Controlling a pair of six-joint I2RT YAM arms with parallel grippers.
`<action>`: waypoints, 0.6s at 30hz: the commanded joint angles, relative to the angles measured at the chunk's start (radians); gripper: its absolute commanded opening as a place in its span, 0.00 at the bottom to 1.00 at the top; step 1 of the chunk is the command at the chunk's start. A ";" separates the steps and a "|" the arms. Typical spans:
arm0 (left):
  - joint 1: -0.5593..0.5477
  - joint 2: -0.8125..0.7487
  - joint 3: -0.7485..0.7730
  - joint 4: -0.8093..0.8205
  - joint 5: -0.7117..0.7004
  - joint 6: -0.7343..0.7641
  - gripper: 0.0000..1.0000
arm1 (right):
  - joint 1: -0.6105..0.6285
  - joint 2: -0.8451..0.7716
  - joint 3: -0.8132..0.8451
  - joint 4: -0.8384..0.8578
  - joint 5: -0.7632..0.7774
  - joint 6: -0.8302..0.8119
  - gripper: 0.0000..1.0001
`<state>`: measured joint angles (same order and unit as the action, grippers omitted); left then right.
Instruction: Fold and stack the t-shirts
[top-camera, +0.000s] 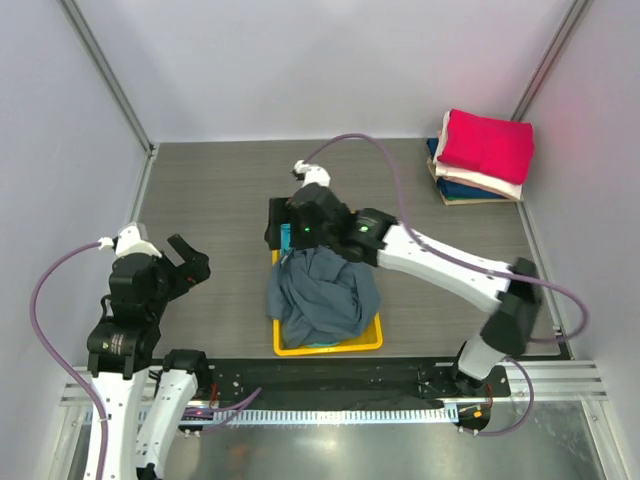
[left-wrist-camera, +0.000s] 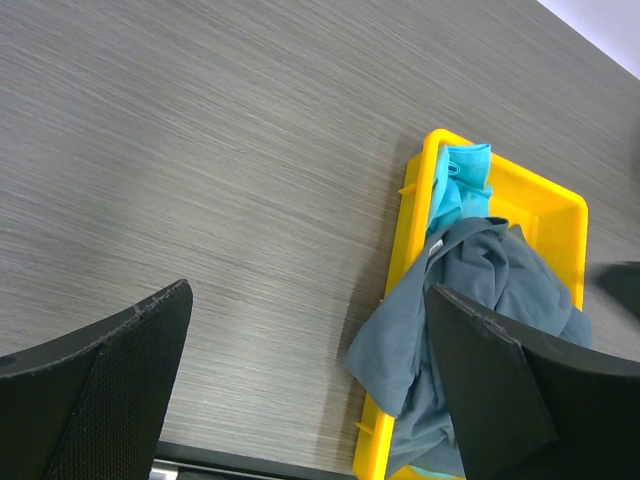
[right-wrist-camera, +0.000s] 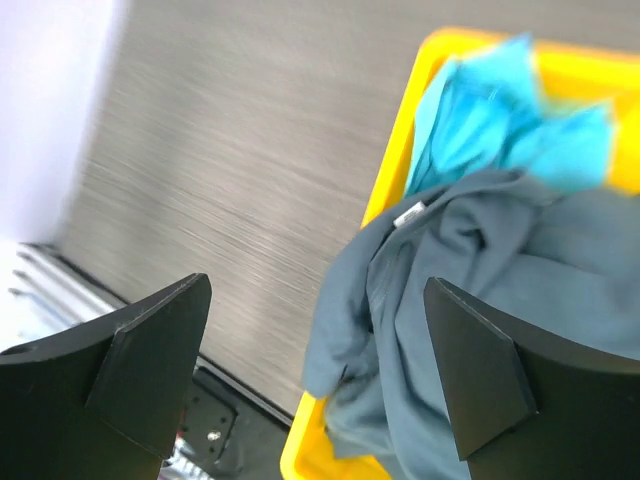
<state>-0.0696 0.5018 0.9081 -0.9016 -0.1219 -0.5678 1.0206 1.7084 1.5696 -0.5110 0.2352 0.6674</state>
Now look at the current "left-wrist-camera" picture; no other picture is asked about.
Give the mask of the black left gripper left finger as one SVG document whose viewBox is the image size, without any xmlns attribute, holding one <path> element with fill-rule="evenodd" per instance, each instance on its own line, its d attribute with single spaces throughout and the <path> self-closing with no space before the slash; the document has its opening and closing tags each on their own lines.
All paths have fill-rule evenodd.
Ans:
<svg viewBox="0 0 640 480">
<path fill-rule="evenodd" d="M 4 479 L 146 479 L 193 307 L 178 280 L 1 358 Z"/>
</svg>

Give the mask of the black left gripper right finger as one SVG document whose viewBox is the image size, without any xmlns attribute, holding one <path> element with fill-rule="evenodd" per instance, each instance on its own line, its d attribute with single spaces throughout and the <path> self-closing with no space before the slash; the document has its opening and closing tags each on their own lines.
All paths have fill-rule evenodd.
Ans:
<svg viewBox="0 0 640 480">
<path fill-rule="evenodd" d="M 441 285 L 429 288 L 427 310 L 467 478 L 638 478 L 638 363 Z"/>
</svg>

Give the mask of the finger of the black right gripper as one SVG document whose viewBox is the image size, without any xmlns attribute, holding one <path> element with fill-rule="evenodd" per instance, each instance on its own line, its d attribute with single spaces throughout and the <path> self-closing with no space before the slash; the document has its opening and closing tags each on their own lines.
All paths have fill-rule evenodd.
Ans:
<svg viewBox="0 0 640 480">
<path fill-rule="evenodd" d="M 639 319 L 640 265 L 624 261 L 597 265 L 588 273 L 589 282 L 606 293 L 636 320 Z"/>
</svg>

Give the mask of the slate blue t shirt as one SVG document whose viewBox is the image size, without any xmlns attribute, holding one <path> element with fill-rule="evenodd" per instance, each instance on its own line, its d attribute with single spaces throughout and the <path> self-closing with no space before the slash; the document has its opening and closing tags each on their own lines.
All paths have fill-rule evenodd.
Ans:
<svg viewBox="0 0 640 480">
<path fill-rule="evenodd" d="M 346 357 L 351 374 L 395 420 L 388 475 L 407 465 L 464 474 L 428 332 L 426 294 L 435 284 L 565 341 L 592 345 L 589 317 L 507 220 L 466 218 L 431 234 Z"/>
</svg>

